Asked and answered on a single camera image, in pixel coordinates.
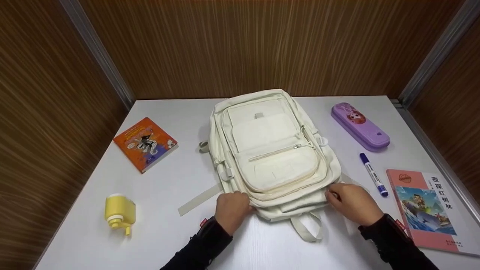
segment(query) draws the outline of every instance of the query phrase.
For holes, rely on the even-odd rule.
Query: book cover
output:
[[[386,171],[407,234],[419,247],[480,255],[442,175]]]
[[[148,117],[115,137],[113,141],[141,173],[178,147],[177,141]]]

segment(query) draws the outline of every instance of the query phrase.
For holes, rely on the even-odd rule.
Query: yellow plastic container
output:
[[[112,229],[125,228],[130,235],[135,223],[135,203],[123,194],[112,194],[105,200],[105,220]]]

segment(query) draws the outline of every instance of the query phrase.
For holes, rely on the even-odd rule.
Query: wooden wall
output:
[[[80,0],[137,99],[397,98],[463,0]]]
[[[410,112],[480,203],[480,19],[410,107]]]
[[[34,266],[125,115],[57,0],[0,1],[0,269]]]

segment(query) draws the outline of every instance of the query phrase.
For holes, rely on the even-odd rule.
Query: white table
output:
[[[388,168],[423,172],[438,169],[416,137],[385,96],[296,98],[340,160],[347,175],[370,189],[383,211],[400,219],[385,174]],[[197,145],[208,138],[208,118],[221,99],[137,101],[119,132],[150,117],[179,142],[179,148],[141,175],[113,144],[108,147],[92,176],[57,231],[37,270],[157,270],[181,249],[213,215],[216,196],[183,217],[177,208],[210,188],[217,180],[210,157],[199,154]],[[362,148],[330,117],[331,107],[349,102],[372,119],[391,137],[388,150],[370,153]],[[359,159],[367,152],[391,194],[382,198]],[[103,218],[105,197],[124,193],[137,205],[132,237],[111,230]],[[472,235],[480,243],[480,228],[458,198],[459,211]],[[209,269],[390,269],[371,243],[364,241],[356,226],[333,209],[322,211],[325,237],[306,243],[288,221],[266,223],[252,216],[234,235],[232,244]],[[440,268],[480,269],[480,258],[423,249]]]

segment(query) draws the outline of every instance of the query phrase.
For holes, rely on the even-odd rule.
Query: purple pencil case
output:
[[[369,151],[380,151],[390,144],[390,137],[349,103],[333,106],[332,117]]]

